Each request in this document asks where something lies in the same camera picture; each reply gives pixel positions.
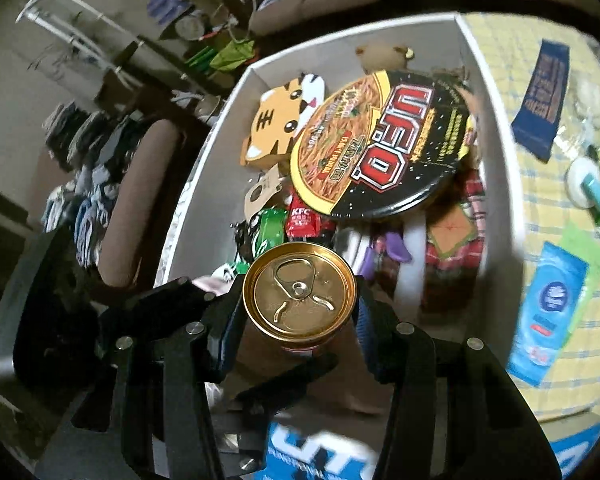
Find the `gold lid red jar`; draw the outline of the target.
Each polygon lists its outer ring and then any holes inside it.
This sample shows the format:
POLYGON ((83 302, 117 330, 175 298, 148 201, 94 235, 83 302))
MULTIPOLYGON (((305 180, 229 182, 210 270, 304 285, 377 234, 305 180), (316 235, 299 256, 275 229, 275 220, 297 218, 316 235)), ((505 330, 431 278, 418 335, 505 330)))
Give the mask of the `gold lid red jar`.
POLYGON ((242 303, 256 329, 289 353, 308 356, 347 324, 358 283, 347 261, 308 242, 260 255, 242 282, 242 303))

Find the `blue UTO sportswear box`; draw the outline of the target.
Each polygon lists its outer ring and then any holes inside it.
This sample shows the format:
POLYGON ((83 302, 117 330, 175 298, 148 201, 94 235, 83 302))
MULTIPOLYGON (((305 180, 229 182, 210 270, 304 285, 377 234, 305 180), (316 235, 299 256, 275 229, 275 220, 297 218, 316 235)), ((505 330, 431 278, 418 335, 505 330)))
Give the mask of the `blue UTO sportswear box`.
MULTIPOLYGON (((542 423, 562 478, 568 478, 591 452, 600 437, 600 416, 573 414, 542 423)), ((256 479, 370 479, 377 453, 368 445, 329 431, 312 436, 283 426, 270 425, 266 465, 256 479)))

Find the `yellow plaid tablecloth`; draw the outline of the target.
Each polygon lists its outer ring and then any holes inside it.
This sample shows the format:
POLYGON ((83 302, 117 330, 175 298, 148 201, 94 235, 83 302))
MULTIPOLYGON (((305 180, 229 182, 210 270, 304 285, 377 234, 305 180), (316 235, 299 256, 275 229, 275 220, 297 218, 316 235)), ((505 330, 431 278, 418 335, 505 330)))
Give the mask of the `yellow plaid tablecloth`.
MULTIPOLYGON (((464 19, 486 59, 509 118, 520 109, 543 40, 566 44, 572 72, 600 88, 600 49, 591 36, 531 16, 467 13, 464 19)), ((600 146, 600 134, 596 143, 600 146)), ((570 160, 560 148, 553 148, 546 164, 524 148, 517 148, 516 155, 526 226, 524 280, 528 282, 544 243, 559 244, 567 226, 594 235, 595 222, 568 198, 565 173, 570 160)), ((600 416, 600 279, 580 323, 541 385, 517 385, 539 420, 584 410, 600 416)))

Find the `UFO instant noodle bowl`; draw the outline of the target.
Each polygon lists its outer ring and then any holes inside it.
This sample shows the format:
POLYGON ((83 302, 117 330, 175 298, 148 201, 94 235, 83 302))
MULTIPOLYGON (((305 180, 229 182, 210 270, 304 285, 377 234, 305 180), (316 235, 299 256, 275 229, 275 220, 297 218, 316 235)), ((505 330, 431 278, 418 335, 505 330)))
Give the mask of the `UFO instant noodle bowl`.
POLYGON ((294 190, 336 220, 381 220, 425 206, 474 143, 468 96, 457 81, 414 70, 378 70, 350 82, 294 142, 294 190))

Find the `blue wet wipes pack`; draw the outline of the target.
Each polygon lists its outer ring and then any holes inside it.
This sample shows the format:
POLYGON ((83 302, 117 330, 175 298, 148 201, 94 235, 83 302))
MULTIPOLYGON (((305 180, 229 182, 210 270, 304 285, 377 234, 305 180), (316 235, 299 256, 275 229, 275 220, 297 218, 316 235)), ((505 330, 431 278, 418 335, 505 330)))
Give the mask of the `blue wet wipes pack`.
POLYGON ((588 264, 546 242, 518 314, 507 370, 532 387, 541 385, 564 345, 588 264))

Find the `red KFC ketchup packet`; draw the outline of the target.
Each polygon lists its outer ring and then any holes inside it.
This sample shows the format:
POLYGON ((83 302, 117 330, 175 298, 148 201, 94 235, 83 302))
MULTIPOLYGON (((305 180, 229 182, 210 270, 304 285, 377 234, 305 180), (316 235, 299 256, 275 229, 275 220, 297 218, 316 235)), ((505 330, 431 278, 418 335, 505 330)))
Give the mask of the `red KFC ketchup packet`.
POLYGON ((288 240, 317 238, 321 233, 320 214, 311 209, 297 193, 291 196, 285 233, 288 240))

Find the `white teal badge reel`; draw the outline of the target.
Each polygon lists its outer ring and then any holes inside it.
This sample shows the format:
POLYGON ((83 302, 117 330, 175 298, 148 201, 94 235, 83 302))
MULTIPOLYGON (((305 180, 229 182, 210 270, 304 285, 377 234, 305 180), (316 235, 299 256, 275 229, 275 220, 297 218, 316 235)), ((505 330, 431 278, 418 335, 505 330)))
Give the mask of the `white teal badge reel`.
POLYGON ((566 191, 571 203, 579 209, 594 208, 600 213, 600 167, 592 159, 573 159, 565 176, 566 191))

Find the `orange tiger plush card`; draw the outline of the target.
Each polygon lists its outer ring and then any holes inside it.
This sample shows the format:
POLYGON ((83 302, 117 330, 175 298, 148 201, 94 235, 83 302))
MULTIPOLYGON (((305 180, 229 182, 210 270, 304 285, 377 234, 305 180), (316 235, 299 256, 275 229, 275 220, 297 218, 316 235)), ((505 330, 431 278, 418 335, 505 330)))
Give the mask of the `orange tiger plush card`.
POLYGON ((240 163, 260 170, 287 165, 294 141, 324 103, 326 84, 317 74, 301 74, 260 97, 240 163))

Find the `white storage box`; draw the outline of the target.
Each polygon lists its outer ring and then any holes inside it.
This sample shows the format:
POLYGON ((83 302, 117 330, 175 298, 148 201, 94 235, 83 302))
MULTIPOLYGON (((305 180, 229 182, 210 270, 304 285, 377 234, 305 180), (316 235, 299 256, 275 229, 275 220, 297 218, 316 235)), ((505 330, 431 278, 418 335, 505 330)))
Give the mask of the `white storage box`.
POLYGON ((372 41, 407 44, 415 70, 468 70, 478 100, 480 176, 486 186, 486 254, 478 297, 468 319, 452 327, 481 338, 501 363, 508 360, 524 281, 524 200, 509 120, 489 64, 468 19, 458 13, 393 18, 356 26, 262 58, 244 73, 204 141, 176 207, 155 278, 157 285, 211 273, 235 255, 230 222, 242 216, 242 200, 253 173, 238 156, 257 100, 298 73, 316 73, 330 90, 362 76, 354 50, 372 41))

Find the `white clothes stand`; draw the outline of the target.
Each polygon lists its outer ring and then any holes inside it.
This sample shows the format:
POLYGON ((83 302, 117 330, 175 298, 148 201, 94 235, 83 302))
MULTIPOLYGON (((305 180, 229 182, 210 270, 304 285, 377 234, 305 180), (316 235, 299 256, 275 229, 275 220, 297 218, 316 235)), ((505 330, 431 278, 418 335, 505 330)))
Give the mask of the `white clothes stand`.
MULTIPOLYGON (((122 67, 120 62, 114 62, 105 50, 95 41, 91 40, 85 32, 82 32, 78 26, 71 24, 69 21, 62 18, 60 15, 53 13, 50 10, 43 8, 45 0, 28 0, 17 15, 15 22, 19 23, 22 20, 27 20, 35 25, 40 26, 46 32, 50 32, 56 38, 60 39, 69 47, 79 50, 88 58, 92 58, 102 70, 111 70, 122 83, 124 88, 133 90, 140 86, 140 81, 132 76, 127 70, 122 67)), ((115 30, 126 39, 131 41, 135 47, 143 47, 145 41, 139 36, 133 34, 130 30, 122 27, 114 21, 110 16, 102 13, 84 0, 67 0, 77 6, 81 11, 90 14, 97 23, 102 23, 109 28, 115 30)))

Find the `clear plastic wrapped item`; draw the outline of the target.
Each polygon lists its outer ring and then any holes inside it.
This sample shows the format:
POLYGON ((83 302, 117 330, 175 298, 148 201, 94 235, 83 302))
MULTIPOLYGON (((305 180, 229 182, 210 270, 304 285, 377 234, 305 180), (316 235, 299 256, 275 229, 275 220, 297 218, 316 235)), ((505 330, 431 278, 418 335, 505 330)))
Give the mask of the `clear plastic wrapped item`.
POLYGON ((577 70, 570 76, 555 143, 569 159, 600 148, 600 85, 577 70))

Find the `blue flat ribbon box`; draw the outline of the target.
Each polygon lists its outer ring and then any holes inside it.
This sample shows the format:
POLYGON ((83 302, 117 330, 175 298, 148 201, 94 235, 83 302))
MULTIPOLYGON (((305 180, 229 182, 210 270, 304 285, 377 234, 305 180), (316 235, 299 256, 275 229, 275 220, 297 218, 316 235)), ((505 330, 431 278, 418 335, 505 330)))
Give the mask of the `blue flat ribbon box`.
POLYGON ((515 141, 544 164, 552 154, 569 73, 569 47, 543 40, 520 110, 512 122, 512 131, 515 141))

